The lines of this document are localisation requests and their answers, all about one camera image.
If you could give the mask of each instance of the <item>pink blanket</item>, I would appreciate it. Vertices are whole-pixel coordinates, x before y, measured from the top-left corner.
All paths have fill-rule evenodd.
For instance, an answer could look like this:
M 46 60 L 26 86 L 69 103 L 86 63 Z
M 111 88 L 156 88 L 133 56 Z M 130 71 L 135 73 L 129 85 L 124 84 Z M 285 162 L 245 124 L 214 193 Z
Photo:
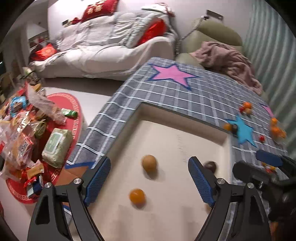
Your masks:
M 256 94 L 262 94 L 262 85 L 254 79 L 251 62 L 233 47 L 218 42 L 202 42 L 201 48 L 190 54 L 202 66 L 228 75 Z

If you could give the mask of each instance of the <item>pillow with gold chinese characters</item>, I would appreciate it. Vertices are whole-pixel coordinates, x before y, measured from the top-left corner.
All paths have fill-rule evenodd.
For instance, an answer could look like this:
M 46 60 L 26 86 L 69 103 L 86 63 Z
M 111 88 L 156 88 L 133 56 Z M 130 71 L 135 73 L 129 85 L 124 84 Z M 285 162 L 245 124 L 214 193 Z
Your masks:
M 82 22 L 115 12 L 118 0 L 101 0 L 95 4 L 88 5 L 83 13 Z

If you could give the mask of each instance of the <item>red mat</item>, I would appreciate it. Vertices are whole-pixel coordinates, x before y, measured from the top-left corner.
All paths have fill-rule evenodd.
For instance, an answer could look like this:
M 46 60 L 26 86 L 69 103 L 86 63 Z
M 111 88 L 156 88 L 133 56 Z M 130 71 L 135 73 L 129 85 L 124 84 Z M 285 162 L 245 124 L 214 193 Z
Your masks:
M 39 142 L 41 151 L 43 150 L 43 147 L 45 146 L 51 132 L 54 128 L 60 128 L 60 129 L 68 129 L 72 131 L 73 135 L 73 142 L 70 146 L 70 149 L 68 151 L 68 154 L 66 156 L 66 159 L 69 157 L 70 153 L 72 152 L 73 148 L 76 145 L 76 142 L 80 136 L 80 132 L 82 129 L 82 122 L 83 122 L 83 116 L 81 112 L 81 107 L 78 102 L 78 100 L 71 94 L 67 93 L 55 93 L 47 96 L 51 101 L 57 104 L 59 108 L 65 108 L 70 110 L 75 110 L 78 112 L 78 117 L 76 120 L 67 118 L 66 125 L 60 126 L 55 124 L 53 121 L 50 121 L 48 123 L 46 132 L 42 136 L 42 139 Z M 50 175 L 51 182 L 55 184 L 58 180 L 58 176 L 61 172 L 61 168 L 54 168 L 50 165 L 48 165 L 48 171 Z M 8 186 L 8 189 L 10 190 L 11 194 L 20 202 L 25 204 L 31 204 L 35 203 L 37 199 L 31 199 L 27 197 L 26 189 L 23 187 L 23 183 L 18 183 L 10 178 L 6 180 L 6 184 Z

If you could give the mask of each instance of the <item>blue gripper pad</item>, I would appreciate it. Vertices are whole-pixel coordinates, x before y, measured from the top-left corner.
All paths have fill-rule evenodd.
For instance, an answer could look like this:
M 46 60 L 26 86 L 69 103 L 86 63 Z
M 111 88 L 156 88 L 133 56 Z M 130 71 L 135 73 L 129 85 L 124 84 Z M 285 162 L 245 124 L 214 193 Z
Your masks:
M 110 170 L 111 161 L 109 158 L 106 158 L 86 188 L 86 195 L 84 199 L 86 206 L 89 206 L 96 200 Z
M 193 158 L 190 158 L 188 161 L 188 170 L 203 202 L 209 204 L 212 207 L 215 203 L 215 200 L 212 196 L 212 188 L 205 176 L 200 171 L 198 165 L 194 162 Z
M 265 162 L 266 164 L 274 167 L 281 167 L 283 165 L 283 161 L 279 156 L 267 151 L 258 150 L 255 157 L 258 161 Z

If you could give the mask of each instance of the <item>red ball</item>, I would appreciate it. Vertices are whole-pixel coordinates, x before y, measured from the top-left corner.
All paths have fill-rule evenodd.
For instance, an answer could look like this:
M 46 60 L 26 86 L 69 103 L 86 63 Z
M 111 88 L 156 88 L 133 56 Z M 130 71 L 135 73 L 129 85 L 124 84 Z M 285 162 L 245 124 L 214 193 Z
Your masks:
M 259 141 L 260 141 L 261 143 L 265 142 L 265 137 L 264 137 L 263 135 L 260 135 L 260 136 L 259 136 Z
M 245 107 L 244 107 L 244 106 L 240 106 L 240 107 L 239 107 L 239 112 L 240 112 L 241 114 L 244 112 L 244 110 L 245 110 Z

